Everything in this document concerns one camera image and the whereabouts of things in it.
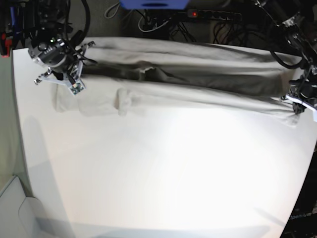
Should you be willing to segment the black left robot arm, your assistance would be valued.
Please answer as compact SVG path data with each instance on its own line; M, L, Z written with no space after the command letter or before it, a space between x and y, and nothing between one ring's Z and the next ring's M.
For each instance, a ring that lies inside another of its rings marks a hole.
M296 49L301 60L287 64L274 50L273 58L287 69L301 68L301 79L290 82L291 95L303 100L317 98L317 23L305 14L299 0L255 0L259 7L272 20L273 26L283 32L288 45Z

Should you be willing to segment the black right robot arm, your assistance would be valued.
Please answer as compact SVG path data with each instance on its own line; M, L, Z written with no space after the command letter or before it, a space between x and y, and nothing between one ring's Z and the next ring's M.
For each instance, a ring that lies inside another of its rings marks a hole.
M69 23L70 0L38 0L35 4L37 21L35 35L28 44L31 59L49 67L53 72L70 73L73 67L82 60L87 60L81 50L76 50L88 34L91 23L90 8L86 0L81 1L84 7L85 25L71 38L73 28Z

